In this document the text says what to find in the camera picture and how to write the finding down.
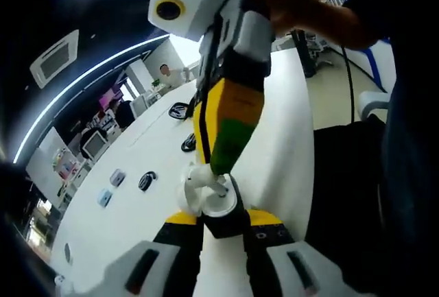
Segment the human hand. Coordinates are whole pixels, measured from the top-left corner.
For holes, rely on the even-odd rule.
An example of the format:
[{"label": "human hand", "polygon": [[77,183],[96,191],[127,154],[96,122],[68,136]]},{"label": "human hand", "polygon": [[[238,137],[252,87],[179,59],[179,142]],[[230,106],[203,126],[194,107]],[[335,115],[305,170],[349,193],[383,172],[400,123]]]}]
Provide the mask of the human hand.
[{"label": "human hand", "polygon": [[276,35],[283,35],[298,24],[298,0],[262,0],[270,9],[270,22]]}]

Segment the black pants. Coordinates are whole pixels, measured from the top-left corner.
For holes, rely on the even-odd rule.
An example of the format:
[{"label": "black pants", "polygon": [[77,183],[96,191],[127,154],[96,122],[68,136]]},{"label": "black pants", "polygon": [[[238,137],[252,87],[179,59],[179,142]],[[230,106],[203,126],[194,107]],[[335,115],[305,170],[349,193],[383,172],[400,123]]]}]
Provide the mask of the black pants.
[{"label": "black pants", "polygon": [[305,240],[336,263],[344,282],[359,292],[381,294],[385,251],[379,214],[382,123],[316,130],[315,178]]}]

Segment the black cable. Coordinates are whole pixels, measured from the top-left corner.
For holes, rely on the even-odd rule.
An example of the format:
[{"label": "black cable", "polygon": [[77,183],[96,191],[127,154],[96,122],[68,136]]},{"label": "black cable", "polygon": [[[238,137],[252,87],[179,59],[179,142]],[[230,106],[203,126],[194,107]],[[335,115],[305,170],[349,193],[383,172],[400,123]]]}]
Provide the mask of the black cable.
[{"label": "black cable", "polygon": [[352,82],[351,66],[349,64],[348,55],[346,55],[346,50],[342,47],[342,53],[344,58],[344,63],[346,64],[346,69],[348,70],[348,81],[349,81],[349,93],[351,94],[351,123],[355,121],[355,101],[354,101],[354,84]]},{"label": "black cable", "polygon": [[346,50],[342,47],[344,64],[346,65],[346,70],[348,71],[348,82],[349,82],[349,93],[351,96],[351,123],[355,122],[355,96],[354,96],[354,85],[352,82],[351,66],[349,64],[348,55]]}]

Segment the white table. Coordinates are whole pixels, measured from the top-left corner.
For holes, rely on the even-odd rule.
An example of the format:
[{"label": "white table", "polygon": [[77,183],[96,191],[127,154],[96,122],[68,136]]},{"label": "white table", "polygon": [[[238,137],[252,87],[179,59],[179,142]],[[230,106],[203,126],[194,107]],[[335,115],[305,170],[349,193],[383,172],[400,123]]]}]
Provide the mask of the white table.
[{"label": "white table", "polygon": [[[175,190],[195,154],[180,150],[192,121],[168,116],[175,102],[189,102],[195,81],[148,108],[106,151],[75,194],[58,229],[51,256],[56,271],[78,292],[102,280],[105,267],[142,240],[153,240],[178,210]],[[110,188],[116,168],[127,173],[103,209],[97,196]],[[158,174],[144,193],[141,176]],[[279,216],[296,239],[305,237],[313,190],[313,128],[305,77],[295,49],[272,54],[265,107],[257,129],[233,169],[242,198]],[[71,247],[73,264],[64,257]],[[204,230],[201,273],[194,296],[252,296],[241,237],[216,240]]]}]

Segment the ceiling air conditioner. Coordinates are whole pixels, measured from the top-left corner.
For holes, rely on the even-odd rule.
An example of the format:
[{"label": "ceiling air conditioner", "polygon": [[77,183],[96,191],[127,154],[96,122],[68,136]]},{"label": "ceiling air conditioner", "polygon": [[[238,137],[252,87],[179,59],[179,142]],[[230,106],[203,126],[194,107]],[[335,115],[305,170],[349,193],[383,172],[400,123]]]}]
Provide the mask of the ceiling air conditioner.
[{"label": "ceiling air conditioner", "polygon": [[80,31],[78,29],[67,34],[44,51],[30,65],[30,71],[40,88],[44,88],[63,69],[76,60],[79,35]]}]

